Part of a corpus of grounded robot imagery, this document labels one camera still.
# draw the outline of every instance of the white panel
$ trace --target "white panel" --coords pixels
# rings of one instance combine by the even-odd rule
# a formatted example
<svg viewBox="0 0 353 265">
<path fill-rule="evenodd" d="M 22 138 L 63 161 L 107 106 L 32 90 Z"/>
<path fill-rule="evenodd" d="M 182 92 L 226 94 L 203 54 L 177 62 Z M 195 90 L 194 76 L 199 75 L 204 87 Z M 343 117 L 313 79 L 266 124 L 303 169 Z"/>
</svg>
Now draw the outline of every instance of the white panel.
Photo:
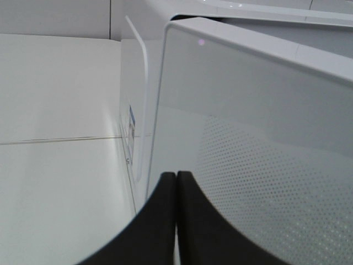
<svg viewBox="0 0 353 265">
<path fill-rule="evenodd" d="M 353 14 L 352 0 L 313 0 L 311 10 Z"/>
<path fill-rule="evenodd" d="M 0 33 L 109 38 L 109 0 L 1 0 Z"/>
<path fill-rule="evenodd" d="M 352 65 L 207 19 L 170 23 L 149 191 L 158 172 L 191 170 L 267 251 L 296 265 L 351 265 Z"/>
<path fill-rule="evenodd" d="M 120 43 L 0 34 L 0 142 L 119 135 Z"/>
<path fill-rule="evenodd" d="M 341 14 L 353 14 L 353 1 L 351 0 L 313 0 L 311 10 L 318 10 L 324 12 L 336 12 Z M 308 17 L 307 21 L 324 23 L 325 20 L 321 18 Z M 352 20 L 343 21 L 336 19 L 331 23 L 346 24 L 353 26 Z"/>
<path fill-rule="evenodd" d="M 0 264 L 76 264 L 133 218 L 121 139 L 0 146 Z"/>
<path fill-rule="evenodd" d="M 122 11 L 123 0 L 111 0 L 111 26 L 110 38 L 112 40 L 121 39 L 122 24 L 125 14 Z"/>
</svg>

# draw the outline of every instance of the dot pattern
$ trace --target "dot pattern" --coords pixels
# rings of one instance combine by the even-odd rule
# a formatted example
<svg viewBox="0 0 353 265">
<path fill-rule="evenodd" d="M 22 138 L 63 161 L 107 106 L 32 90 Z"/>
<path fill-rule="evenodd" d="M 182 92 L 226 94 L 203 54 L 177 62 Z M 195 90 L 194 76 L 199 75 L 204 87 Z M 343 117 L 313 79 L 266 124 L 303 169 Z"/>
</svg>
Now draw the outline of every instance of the dot pattern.
<svg viewBox="0 0 353 265">
<path fill-rule="evenodd" d="M 194 175 L 234 227 L 279 258 L 353 264 L 353 176 L 338 183 L 215 117 L 207 118 Z"/>
</svg>

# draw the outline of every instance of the glossy white surface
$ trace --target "glossy white surface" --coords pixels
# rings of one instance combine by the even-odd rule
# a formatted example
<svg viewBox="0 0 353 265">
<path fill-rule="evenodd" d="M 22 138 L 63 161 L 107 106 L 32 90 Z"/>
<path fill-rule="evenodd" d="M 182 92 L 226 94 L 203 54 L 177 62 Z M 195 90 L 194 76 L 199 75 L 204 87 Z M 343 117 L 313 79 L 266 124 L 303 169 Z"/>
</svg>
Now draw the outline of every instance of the glossy white surface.
<svg viewBox="0 0 353 265">
<path fill-rule="evenodd" d="M 120 43 L 0 34 L 0 142 L 119 135 Z"/>
<path fill-rule="evenodd" d="M 109 38 L 109 0 L 2 0 L 0 33 Z"/>
<path fill-rule="evenodd" d="M 129 20 L 136 28 L 139 36 L 144 42 L 148 57 L 148 90 L 149 90 L 149 107 L 145 119 L 147 122 L 146 134 L 148 135 L 153 129 L 154 124 L 154 109 L 157 102 L 158 93 L 158 78 L 162 61 L 162 39 L 165 25 L 176 15 L 196 15 L 204 17 L 226 17 L 226 18 L 250 18 L 257 19 L 261 23 L 263 20 L 287 21 L 287 22 L 304 22 L 309 21 L 310 16 L 321 17 L 325 23 L 334 24 L 337 22 L 332 19 L 336 16 L 329 12 L 312 12 L 309 11 L 311 0 L 300 1 L 278 1 L 278 0 L 244 0 L 239 1 L 199 1 L 199 0 L 126 0 L 124 1 L 124 15 L 128 16 Z M 348 19 L 340 21 L 342 24 L 350 24 L 353 21 L 353 16 L 343 14 L 338 15 Z M 279 47 L 279 50 L 285 50 L 285 47 Z M 122 52 L 125 54 L 122 60 L 122 75 L 121 89 L 122 102 L 131 104 L 134 115 L 136 117 L 136 135 L 141 136 L 141 117 L 143 117 L 141 96 L 145 92 L 143 86 L 146 81 L 143 76 L 143 61 L 141 48 L 134 37 L 130 26 L 123 23 L 122 29 Z M 122 108 L 124 113 L 127 113 L 128 108 Z M 149 161 L 149 155 L 143 158 L 142 163 Z"/>
<path fill-rule="evenodd" d="M 157 172 L 191 170 L 262 248 L 290 264 L 351 264 L 352 68 L 237 26 L 170 23 L 149 192 Z"/>
<path fill-rule="evenodd" d="M 0 146 L 0 264 L 76 264 L 133 218 L 121 139 Z"/>
</svg>

